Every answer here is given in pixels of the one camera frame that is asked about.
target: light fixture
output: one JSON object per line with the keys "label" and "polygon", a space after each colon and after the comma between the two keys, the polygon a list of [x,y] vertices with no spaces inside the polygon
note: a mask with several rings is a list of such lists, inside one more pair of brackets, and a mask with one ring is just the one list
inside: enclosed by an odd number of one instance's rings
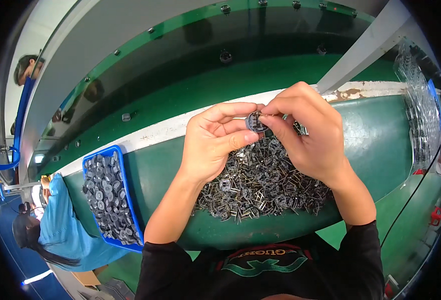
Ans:
{"label": "light fixture", "polygon": [[37,154],[34,156],[34,162],[36,164],[42,163],[42,160],[44,159],[44,154]]}
{"label": "light fixture", "polygon": [[49,275],[50,273],[52,273],[52,270],[45,271],[42,274],[39,274],[37,276],[34,276],[32,278],[29,278],[29,279],[26,279],[26,280],[22,281],[21,285],[23,286],[23,285],[26,285],[26,284],[30,284],[30,283],[32,283],[34,281],[41,280],[44,277],[46,277],[47,275]]}

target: circuit board with metal pins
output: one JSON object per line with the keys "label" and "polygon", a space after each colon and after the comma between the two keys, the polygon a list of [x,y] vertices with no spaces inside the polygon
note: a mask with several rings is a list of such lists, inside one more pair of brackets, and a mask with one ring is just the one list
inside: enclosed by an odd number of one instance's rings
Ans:
{"label": "circuit board with metal pins", "polygon": [[[308,135],[298,122],[293,127],[298,135]],[[229,154],[221,174],[201,190],[192,216],[206,209],[221,222],[233,217],[237,224],[287,210],[317,216],[332,199],[331,189],[296,170],[284,146],[271,135]]]}

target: graphic print on shirt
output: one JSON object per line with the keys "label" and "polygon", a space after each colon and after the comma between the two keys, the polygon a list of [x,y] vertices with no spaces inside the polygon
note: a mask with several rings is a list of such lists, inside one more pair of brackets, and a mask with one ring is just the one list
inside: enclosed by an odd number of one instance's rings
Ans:
{"label": "graphic print on shirt", "polygon": [[[301,267],[308,257],[310,258],[310,255],[306,257],[300,248],[287,244],[267,245],[250,250],[252,251],[237,251],[227,257],[225,261],[220,261],[217,270],[229,270],[242,277],[255,277],[265,271],[291,273]],[[252,260],[246,260],[247,255],[255,255],[256,257],[252,256]]]}

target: blue shirt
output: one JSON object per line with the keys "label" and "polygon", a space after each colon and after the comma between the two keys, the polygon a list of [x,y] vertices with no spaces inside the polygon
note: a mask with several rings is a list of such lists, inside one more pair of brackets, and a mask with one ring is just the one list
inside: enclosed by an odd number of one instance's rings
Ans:
{"label": "blue shirt", "polygon": [[68,189],[56,174],[49,184],[51,196],[40,221],[38,242],[52,254],[79,259],[78,266],[59,265],[70,272],[86,272],[107,265],[129,253],[92,237],[75,217]]}

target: pile of circuit boards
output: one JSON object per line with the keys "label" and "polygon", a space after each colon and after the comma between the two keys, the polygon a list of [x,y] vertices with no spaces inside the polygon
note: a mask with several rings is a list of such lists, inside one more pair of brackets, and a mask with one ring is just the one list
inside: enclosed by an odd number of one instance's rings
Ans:
{"label": "pile of circuit boards", "polygon": [[[308,135],[305,127],[294,123],[298,135]],[[207,209],[237,224],[244,219],[279,216],[296,209],[317,216],[325,201],[333,199],[324,183],[296,170],[284,146],[272,134],[231,152],[222,173],[207,183],[192,212]]]}
{"label": "pile of circuit boards", "polygon": [[143,246],[128,205],[118,153],[95,155],[85,160],[84,168],[82,192],[104,238],[119,240],[122,245]]}

